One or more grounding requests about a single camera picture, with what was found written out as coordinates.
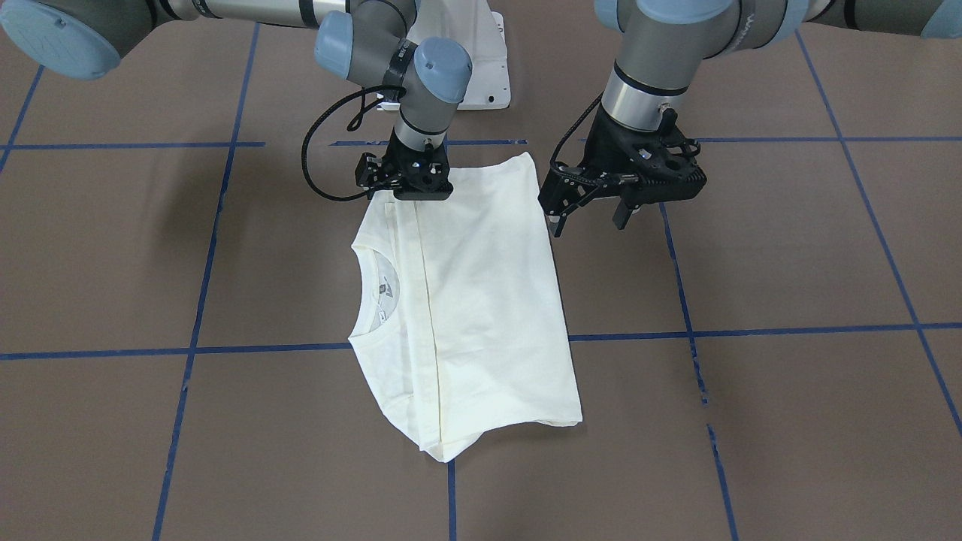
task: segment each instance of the blue tape line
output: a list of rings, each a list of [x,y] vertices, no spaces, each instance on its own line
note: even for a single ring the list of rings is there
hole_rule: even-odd
[[[962,136],[893,137],[699,137],[698,142],[962,142]]]
[[[953,330],[962,329],[962,322],[922,323],[925,330]],[[834,327],[785,327],[785,328],[755,328],[733,330],[696,330],[696,338],[730,338],[739,336],[785,336],[805,334],[847,334],[860,332],[904,332],[915,330],[912,323],[889,325],[847,325]],[[688,338],[688,332],[641,332],[615,334],[573,334],[569,336],[571,342],[610,342],[610,341],[644,341],[644,340],[677,340]],[[271,353],[281,351],[327,351],[351,349],[347,342],[317,343],[317,344],[275,344],[262,346],[207,346],[194,349],[197,355],[219,355],[225,353]],[[190,348],[143,348],[143,349],[102,349],[89,351],[30,351],[20,353],[0,353],[0,361],[24,361],[47,359],[84,359],[96,357],[150,357],[160,355],[186,355]]]
[[[845,137],[848,142],[962,142],[962,136]]]
[[[99,351],[39,351],[25,353],[0,353],[0,361],[90,359],[99,357],[155,357],[161,355],[186,355],[188,353],[190,353],[190,348],[103,349]]]
[[[104,142],[74,144],[14,144],[10,150],[132,150],[141,148],[230,148],[267,146],[263,141],[244,142]]]
[[[838,142],[837,137],[699,137],[698,142]]]
[[[705,379],[701,376],[701,363],[698,362],[698,348],[695,344],[695,329],[692,327],[692,317],[688,312],[685,285],[681,280],[681,268],[678,267],[678,256],[674,251],[674,240],[671,238],[668,209],[665,208],[665,203],[658,203],[658,209],[661,210],[662,221],[665,223],[665,239],[668,241],[668,252],[671,256],[671,262],[674,264],[674,277],[678,282],[678,300],[681,301],[681,314],[685,317],[685,334],[688,337],[688,347],[692,351],[692,363],[695,365],[695,378],[698,382],[698,390],[701,393],[701,405],[708,405],[708,390],[705,388]]]
[[[962,322],[952,322],[952,323],[922,323],[920,325],[925,330],[937,330],[937,329],[962,329]]]
[[[447,463],[447,538],[458,541],[458,502],[456,498],[454,459]]]
[[[329,146],[387,146],[387,141],[335,141]],[[527,139],[449,139],[448,146],[485,146],[500,144],[528,144]]]
[[[629,340],[666,340],[671,338],[688,338],[688,333],[677,332],[638,332],[615,334],[572,334],[568,336],[570,342],[609,342]]]
[[[895,277],[896,283],[899,285],[899,291],[901,292],[902,300],[905,302],[905,307],[908,309],[909,316],[911,317],[912,323],[915,326],[915,330],[919,335],[919,341],[922,343],[925,356],[928,358],[928,364],[932,368],[932,372],[935,374],[935,379],[939,383],[939,388],[942,390],[942,397],[945,399],[946,405],[949,407],[949,412],[952,415],[952,419],[955,421],[955,428],[958,430],[959,436],[962,436],[962,419],[959,418],[959,412],[955,407],[955,401],[952,400],[952,395],[949,392],[949,386],[946,385],[946,381],[942,377],[942,371],[939,369],[939,364],[935,360],[935,355],[932,354],[932,349],[928,344],[928,339],[925,337],[922,324],[919,322],[919,316],[915,311],[915,306],[912,304],[912,299],[909,297],[908,289],[905,287],[905,283],[902,280],[899,267],[896,265],[895,256],[892,254],[892,249],[889,247],[888,241],[885,240],[885,234],[882,232],[882,227],[878,223],[878,218],[876,217],[875,210],[872,207],[872,202],[869,200],[869,194],[865,189],[865,184],[862,182],[862,176],[859,174],[858,167],[855,165],[855,160],[851,157],[851,152],[848,150],[848,143],[842,136],[842,128],[839,125],[838,119],[835,117],[835,112],[832,110],[832,106],[828,102],[828,94],[825,92],[825,88],[822,85],[822,79],[819,78],[819,73],[815,69],[815,64],[812,63],[812,57],[808,54],[808,48],[805,46],[805,40],[802,39],[801,33],[796,31],[795,36],[798,40],[798,46],[801,47],[801,54],[805,57],[805,61],[808,63],[808,69],[812,72],[812,78],[815,79],[815,86],[818,87],[819,94],[822,96],[822,102],[824,103],[825,110],[828,112],[829,119],[832,121],[832,126],[835,128],[835,133],[839,136],[840,143],[842,144],[842,150],[845,151],[845,157],[848,161],[848,168],[851,169],[852,177],[855,179],[855,185],[858,187],[858,192],[862,196],[862,202],[865,204],[865,210],[869,213],[869,218],[872,221],[872,227],[875,229],[875,235],[878,237],[878,241],[882,245],[882,250],[885,252],[885,257],[888,259],[889,267],[892,269],[892,275]]]
[[[4,149],[3,155],[0,156],[0,172],[3,171],[4,167],[7,165],[7,159],[10,157],[11,147],[16,142],[16,136],[20,133],[20,128],[23,126],[23,119],[27,117],[27,110],[30,109],[30,102],[34,101],[34,93],[37,92],[37,85],[40,84],[40,77],[43,75],[43,66],[37,68],[37,75],[34,75],[34,82],[30,84],[30,89],[27,90],[27,96],[23,98],[23,105],[20,106],[20,114],[16,117],[16,124],[13,125],[13,131],[10,132],[10,138],[7,140],[7,148]]]
[[[725,516],[728,517],[728,532],[731,534],[731,541],[738,541],[738,526],[735,524],[735,511],[731,506],[731,495],[728,492],[728,480],[724,474],[722,465],[722,455],[719,453],[719,441],[715,435],[715,429],[708,425],[708,439],[712,443],[712,454],[715,456],[715,471],[719,475],[719,486],[721,487],[721,499],[724,501]]]
[[[798,334],[843,334],[856,332],[895,332],[915,330],[912,323],[892,325],[848,325],[836,327],[788,327],[742,330],[697,330],[697,338],[728,338],[735,336],[786,336]]]
[[[260,33],[261,25],[254,24],[254,34],[250,40],[250,51],[247,54],[247,66],[244,70],[243,83],[240,87],[240,100],[238,101],[237,114],[234,118],[234,133],[231,136],[231,146],[227,153],[227,164],[224,167],[224,176],[220,182],[220,197],[217,200],[217,210],[214,214],[214,227],[211,231],[211,241],[207,249],[207,264],[204,267],[204,277],[201,281],[200,296],[197,300],[197,315],[193,324],[193,331],[190,336],[190,354],[184,367],[184,379],[181,384],[180,399],[177,402],[177,415],[174,418],[174,428],[170,435],[170,449],[167,452],[167,464],[164,472],[164,483],[161,486],[161,497],[157,503],[157,517],[154,520],[154,534],[152,541],[160,541],[161,530],[164,526],[164,515],[167,508],[167,497],[170,494],[170,481],[173,477],[174,462],[177,459],[177,446],[180,443],[181,426],[184,422],[184,410],[187,407],[187,394],[190,387],[190,376],[193,372],[193,361],[196,357],[197,341],[200,338],[200,325],[204,317],[204,305],[207,302],[207,292],[211,283],[211,271],[214,268],[214,256],[217,249],[217,230],[220,226],[220,215],[224,210],[224,197],[227,194],[227,187],[231,178],[231,171],[234,166],[234,156],[237,151],[236,143],[241,132],[241,119],[243,118],[244,102],[247,99],[247,87],[250,84],[250,74],[254,66],[254,54],[257,51],[257,37]]]
[[[279,346],[218,346],[197,348],[198,355],[220,355],[224,353],[273,353],[279,351],[329,351],[351,349],[347,342],[335,344],[286,344]]]

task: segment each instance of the floor tile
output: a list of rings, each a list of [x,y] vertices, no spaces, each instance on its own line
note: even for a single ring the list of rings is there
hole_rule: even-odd
[[[914,332],[698,345],[741,538],[956,536],[962,442]]]
[[[502,428],[458,457],[458,538],[727,539],[688,344],[573,356],[584,423]]]
[[[229,141],[252,31],[237,21],[172,22],[102,79],[47,70],[18,142]]]
[[[846,137],[962,136],[962,41],[802,26]]]
[[[841,146],[706,145],[669,205],[696,329],[909,322]]]
[[[353,172],[362,151],[312,148],[314,178],[330,193],[357,192]],[[487,165],[518,153],[513,146],[451,150],[458,161]],[[299,150],[238,150],[200,344],[346,341],[361,302],[351,243],[366,209],[365,200],[337,203],[311,192]]]
[[[552,243],[568,331],[684,331],[658,208],[643,208],[619,231],[611,221],[615,207],[600,200],[578,210]]]
[[[0,363],[0,537],[150,539],[183,373],[183,357]]]
[[[15,151],[0,178],[3,350],[186,347],[226,154]]]
[[[962,407],[962,330],[929,330],[925,337],[958,411]]]
[[[795,37],[706,60],[678,113],[692,138],[835,137]]]
[[[962,321],[962,142],[849,147],[919,318]]]
[[[3,99],[0,99],[0,144],[7,144],[20,116],[23,100],[27,97],[38,65],[20,52],[0,31],[0,65],[3,66]]]
[[[351,351],[199,356],[164,541],[446,539],[447,469]]]

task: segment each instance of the light blue joint cap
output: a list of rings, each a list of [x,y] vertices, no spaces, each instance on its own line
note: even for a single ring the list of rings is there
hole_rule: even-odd
[[[595,16],[604,26],[621,32],[618,25],[618,0],[595,0]]]
[[[432,94],[446,103],[461,103],[471,79],[471,57],[460,43],[428,38],[415,49],[415,71]]]
[[[106,38],[40,2],[7,0],[0,6],[0,24],[30,58],[61,75],[90,81],[120,65],[120,54]]]
[[[715,18],[731,6],[732,0],[635,0],[649,18],[665,24],[695,24]]]
[[[314,60],[342,79],[351,70],[354,51],[354,19],[349,13],[330,12],[320,21],[314,43]]]
[[[769,46],[773,43],[778,43],[783,39],[791,36],[798,30],[801,23],[805,22],[805,16],[808,14],[808,0],[788,0],[788,6],[785,7],[785,18],[782,19],[782,25],[778,27],[778,32],[775,33],[775,37],[771,41],[765,44]]]
[[[962,38],[962,0],[946,0],[928,20],[923,38]]]

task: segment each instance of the white t-shirt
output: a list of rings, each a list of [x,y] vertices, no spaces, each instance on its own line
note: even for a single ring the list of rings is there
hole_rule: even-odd
[[[381,411],[442,462],[486,430],[581,421],[534,162],[449,180],[447,201],[371,200],[349,338]]]

